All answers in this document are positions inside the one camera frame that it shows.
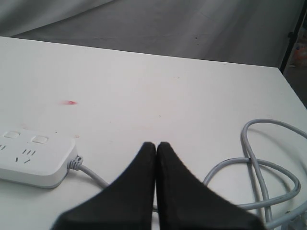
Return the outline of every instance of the power strip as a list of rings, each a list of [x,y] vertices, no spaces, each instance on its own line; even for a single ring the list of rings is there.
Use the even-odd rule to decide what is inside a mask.
[[[74,139],[58,134],[0,127],[0,179],[54,188],[77,156],[75,145]]]

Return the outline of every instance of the gray fabric backdrop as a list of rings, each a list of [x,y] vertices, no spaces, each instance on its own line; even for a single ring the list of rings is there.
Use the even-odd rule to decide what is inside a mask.
[[[278,67],[303,0],[0,0],[0,35]]]

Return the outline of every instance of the black rubber pad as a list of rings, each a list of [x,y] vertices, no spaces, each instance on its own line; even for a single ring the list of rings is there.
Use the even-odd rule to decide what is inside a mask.
[[[144,143],[117,180],[87,202],[63,213],[53,230],[150,230],[155,157],[154,144]]]
[[[192,175],[169,143],[156,159],[156,190],[161,230],[264,230],[254,215],[212,192]]]

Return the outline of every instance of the socket outlet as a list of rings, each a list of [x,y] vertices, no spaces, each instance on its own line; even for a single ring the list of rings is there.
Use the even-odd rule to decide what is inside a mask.
[[[54,188],[65,178],[75,159],[75,140],[17,128],[0,127],[0,179]]]

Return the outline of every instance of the gray cloth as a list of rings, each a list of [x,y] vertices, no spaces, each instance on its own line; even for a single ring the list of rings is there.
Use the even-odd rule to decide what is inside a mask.
[[[74,1],[48,2],[55,8],[56,3]],[[78,2],[79,7],[74,7],[81,11],[82,0]],[[99,5],[106,1],[90,2]],[[303,0],[114,0],[83,13],[75,12],[65,20],[62,12],[58,22],[29,32],[17,34],[24,29],[13,28],[7,33],[2,29],[0,35],[278,67],[288,45],[287,34],[293,30],[302,4]],[[55,15],[49,6],[46,9]],[[33,24],[42,24],[34,20],[35,16],[31,18]],[[9,28],[9,20],[4,21],[4,28]],[[27,20],[20,26],[24,23],[30,28]]]

